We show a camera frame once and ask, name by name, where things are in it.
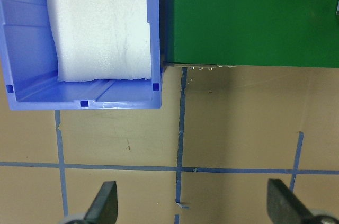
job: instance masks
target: green surface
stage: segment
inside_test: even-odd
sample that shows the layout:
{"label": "green surface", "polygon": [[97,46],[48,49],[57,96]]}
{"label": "green surface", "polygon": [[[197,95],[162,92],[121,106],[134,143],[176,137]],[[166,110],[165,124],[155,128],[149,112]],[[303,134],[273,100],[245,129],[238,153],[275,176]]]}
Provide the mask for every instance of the green surface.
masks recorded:
{"label": "green surface", "polygon": [[339,67],[338,0],[167,2],[167,62]]}

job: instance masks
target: foam liner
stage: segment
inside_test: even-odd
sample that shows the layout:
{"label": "foam liner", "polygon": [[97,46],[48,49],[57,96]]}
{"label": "foam liner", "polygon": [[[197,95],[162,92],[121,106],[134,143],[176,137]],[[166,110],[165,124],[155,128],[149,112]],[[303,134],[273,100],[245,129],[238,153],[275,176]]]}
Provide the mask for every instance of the foam liner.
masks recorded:
{"label": "foam liner", "polygon": [[59,81],[150,79],[146,0],[47,0]]}

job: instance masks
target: blue container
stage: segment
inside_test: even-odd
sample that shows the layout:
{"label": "blue container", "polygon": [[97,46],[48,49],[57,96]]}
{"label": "blue container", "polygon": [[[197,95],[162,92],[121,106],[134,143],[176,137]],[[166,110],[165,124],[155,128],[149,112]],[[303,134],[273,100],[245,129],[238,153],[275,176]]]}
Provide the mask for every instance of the blue container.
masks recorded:
{"label": "blue container", "polygon": [[159,0],[147,0],[152,79],[59,82],[46,0],[0,0],[0,55],[12,110],[161,106]]}

